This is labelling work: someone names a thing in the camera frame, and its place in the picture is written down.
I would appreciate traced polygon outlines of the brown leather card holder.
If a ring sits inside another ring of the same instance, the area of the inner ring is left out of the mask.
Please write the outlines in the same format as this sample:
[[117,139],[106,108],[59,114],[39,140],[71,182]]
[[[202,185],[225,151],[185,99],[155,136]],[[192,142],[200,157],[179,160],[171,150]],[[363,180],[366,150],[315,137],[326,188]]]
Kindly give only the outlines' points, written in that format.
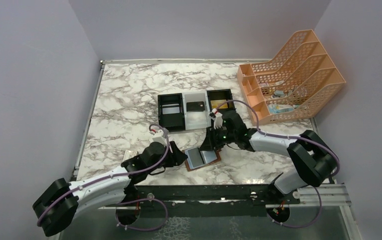
[[204,168],[221,161],[219,151],[202,151],[198,147],[192,147],[184,150],[187,156],[185,161],[188,172]]

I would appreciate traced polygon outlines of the dark grey credit card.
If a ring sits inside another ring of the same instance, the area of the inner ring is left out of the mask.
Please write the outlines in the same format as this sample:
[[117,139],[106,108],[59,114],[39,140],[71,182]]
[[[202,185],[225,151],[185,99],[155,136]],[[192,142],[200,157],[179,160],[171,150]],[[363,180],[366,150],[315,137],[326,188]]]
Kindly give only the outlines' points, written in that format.
[[189,169],[193,170],[204,165],[204,160],[198,147],[185,150],[185,154],[188,156],[187,163]]

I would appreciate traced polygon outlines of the black and white card tray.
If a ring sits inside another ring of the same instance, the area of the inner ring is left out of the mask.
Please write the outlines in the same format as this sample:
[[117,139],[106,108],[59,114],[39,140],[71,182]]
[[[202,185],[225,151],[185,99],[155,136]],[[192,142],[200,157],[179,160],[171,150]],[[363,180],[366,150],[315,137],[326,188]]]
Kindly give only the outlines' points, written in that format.
[[158,123],[170,132],[202,130],[213,126],[209,116],[213,109],[222,114],[236,110],[233,103],[219,106],[231,99],[230,89],[159,94]]

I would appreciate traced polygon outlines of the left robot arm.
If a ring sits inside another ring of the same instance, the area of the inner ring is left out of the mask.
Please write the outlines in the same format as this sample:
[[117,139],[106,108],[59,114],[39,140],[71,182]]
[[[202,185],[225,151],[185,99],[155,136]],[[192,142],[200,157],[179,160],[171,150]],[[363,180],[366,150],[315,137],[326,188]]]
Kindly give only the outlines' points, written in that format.
[[65,230],[80,214],[107,205],[132,205],[141,194],[136,184],[156,170],[181,165],[187,155],[170,141],[168,146],[152,142],[140,154],[124,160],[116,168],[87,180],[67,182],[60,178],[34,202],[37,225],[45,236],[54,236]]

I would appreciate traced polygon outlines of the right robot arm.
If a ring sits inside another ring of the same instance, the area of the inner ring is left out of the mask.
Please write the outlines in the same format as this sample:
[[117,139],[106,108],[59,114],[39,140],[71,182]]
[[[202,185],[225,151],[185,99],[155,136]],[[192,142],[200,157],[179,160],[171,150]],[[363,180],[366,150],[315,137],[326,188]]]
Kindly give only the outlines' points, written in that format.
[[224,115],[213,114],[214,125],[206,129],[206,137],[200,146],[203,151],[217,151],[234,143],[239,149],[249,152],[269,152],[289,157],[294,168],[281,173],[269,185],[268,199],[280,203],[294,190],[318,187],[339,169],[336,155],[312,130],[300,135],[276,135],[264,133],[257,128],[248,128],[235,111]]

